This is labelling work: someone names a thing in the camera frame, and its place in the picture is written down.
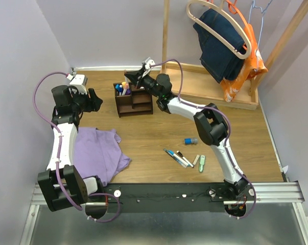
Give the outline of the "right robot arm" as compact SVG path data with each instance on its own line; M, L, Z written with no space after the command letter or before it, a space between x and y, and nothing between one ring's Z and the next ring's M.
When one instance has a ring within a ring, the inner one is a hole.
M194 121L199 138L213 150L223 172L225 195L237 200L244 194L249 181L239 167L232 152L229 134L230 122L213 103L205 106L188 102L172 93L172 83L167 74L161 73L155 79L144 70L126 71L124 76L135 87L143 87L157 97L158 108L169 114L177 114Z

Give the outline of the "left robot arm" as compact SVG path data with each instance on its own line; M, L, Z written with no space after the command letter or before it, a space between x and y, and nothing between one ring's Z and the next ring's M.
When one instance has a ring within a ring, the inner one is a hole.
M99 201L104 194L98 176L81 177L74 166L74 146L81 114L97 112L102 100L90 88L82 94L75 85L60 85L52 89L55 107L52 114L54 144L46 171L37 181L48 208L54 212L75 207L82 209L88 201Z

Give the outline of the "white marker with dark-blue cap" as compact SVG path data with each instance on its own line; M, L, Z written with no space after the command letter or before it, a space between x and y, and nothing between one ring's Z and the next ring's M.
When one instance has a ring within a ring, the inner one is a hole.
M123 86L120 85L120 86L119 86L119 96L122 95L123 91L124 91Z

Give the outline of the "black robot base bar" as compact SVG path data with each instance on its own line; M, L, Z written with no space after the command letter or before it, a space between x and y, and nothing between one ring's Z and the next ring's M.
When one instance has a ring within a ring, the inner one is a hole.
M224 212L227 205L254 201L250 186L231 194L223 182L112 183L103 188L109 194L117 190L122 213Z

